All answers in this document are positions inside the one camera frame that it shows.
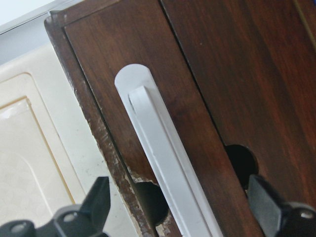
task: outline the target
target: white handle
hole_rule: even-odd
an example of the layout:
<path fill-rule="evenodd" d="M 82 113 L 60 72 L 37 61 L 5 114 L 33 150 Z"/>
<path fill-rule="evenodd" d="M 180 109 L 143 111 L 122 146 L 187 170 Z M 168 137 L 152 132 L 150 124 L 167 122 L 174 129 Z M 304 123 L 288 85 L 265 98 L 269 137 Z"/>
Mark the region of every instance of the white handle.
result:
<path fill-rule="evenodd" d="M 181 234 L 222 237 L 149 69 L 128 65 L 115 85 Z"/>

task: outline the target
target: metal screw head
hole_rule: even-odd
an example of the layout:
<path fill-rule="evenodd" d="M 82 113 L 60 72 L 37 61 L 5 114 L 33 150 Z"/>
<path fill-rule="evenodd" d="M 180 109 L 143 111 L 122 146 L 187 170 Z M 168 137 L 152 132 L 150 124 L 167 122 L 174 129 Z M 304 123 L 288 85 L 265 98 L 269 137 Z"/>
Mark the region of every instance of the metal screw head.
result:
<path fill-rule="evenodd" d="M 301 217 L 305 219 L 313 219 L 314 213 L 311 210 L 305 209 L 301 211 Z"/>
<path fill-rule="evenodd" d="M 76 212 L 69 213 L 69 214 L 67 214 L 67 215 L 64 216 L 64 222 L 71 222 L 71 221 L 73 221 L 77 216 L 78 216 L 78 214 L 77 214 Z"/>
<path fill-rule="evenodd" d="M 20 231 L 24 230 L 25 227 L 26 227 L 25 222 L 16 224 L 11 228 L 11 232 L 12 233 L 19 233 Z"/>

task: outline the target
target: black hole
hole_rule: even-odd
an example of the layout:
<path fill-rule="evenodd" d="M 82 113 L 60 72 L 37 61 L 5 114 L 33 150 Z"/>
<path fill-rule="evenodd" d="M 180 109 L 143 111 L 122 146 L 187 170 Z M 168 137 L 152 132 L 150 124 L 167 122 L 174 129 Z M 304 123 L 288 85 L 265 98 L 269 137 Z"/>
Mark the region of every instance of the black hole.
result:
<path fill-rule="evenodd" d="M 151 182 L 136 183 L 135 188 L 141 198 L 142 206 L 146 210 L 149 221 L 158 226 L 166 218 L 169 207 L 159 186 Z"/>
<path fill-rule="evenodd" d="M 258 164 L 254 155 L 250 150 L 241 145 L 226 146 L 225 150 L 241 186 L 245 190 L 248 189 L 249 176 L 251 174 L 258 174 Z"/>

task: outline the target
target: white plastic bar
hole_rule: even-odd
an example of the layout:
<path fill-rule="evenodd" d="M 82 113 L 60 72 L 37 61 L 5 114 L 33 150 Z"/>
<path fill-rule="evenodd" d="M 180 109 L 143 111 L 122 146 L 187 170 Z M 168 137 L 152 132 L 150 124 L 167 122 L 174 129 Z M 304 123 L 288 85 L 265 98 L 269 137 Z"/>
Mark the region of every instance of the white plastic bar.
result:
<path fill-rule="evenodd" d="M 115 85 L 181 234 L 222 237 L 149 69 L 127 65 Z"/>

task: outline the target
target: wooden cabinet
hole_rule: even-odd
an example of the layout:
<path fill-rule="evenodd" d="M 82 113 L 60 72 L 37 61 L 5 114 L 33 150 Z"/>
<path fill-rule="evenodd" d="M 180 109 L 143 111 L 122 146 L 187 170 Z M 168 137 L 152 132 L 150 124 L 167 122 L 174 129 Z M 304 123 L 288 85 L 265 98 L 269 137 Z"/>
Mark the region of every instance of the wooden cabinet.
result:
<path fill-rule="evenodd" d="M 143 236 L 135 183 L 155 176 L 114 86 L 152 72 L 225 236 L 260 237 L 225 151 L 242 145 L 288 200 L 316 206 L 316 55 L 304 1 L 87 0 L 45 26 Z M 160 235 L 181 236 L 171 215 Z"/>

